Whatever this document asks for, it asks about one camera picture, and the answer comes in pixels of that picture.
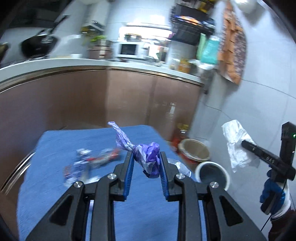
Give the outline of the dark red sleeve forearm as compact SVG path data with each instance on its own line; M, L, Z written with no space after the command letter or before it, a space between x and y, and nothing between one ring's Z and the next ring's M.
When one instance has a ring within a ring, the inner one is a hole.
M283 216L271 220L268 240L295 240L295 210L289 209Z

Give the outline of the right blue white gloved hand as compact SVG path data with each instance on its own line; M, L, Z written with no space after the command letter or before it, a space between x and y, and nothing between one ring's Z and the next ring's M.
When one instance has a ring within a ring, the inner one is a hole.
M260 203L266 202L266 200L274 194L274 203L270 209L270 214L271 219L278 219L290 210L290 189L288 180L283 183L271 180L272 171L271 169L267 172L268 179L264 184L264 189L260 196Z

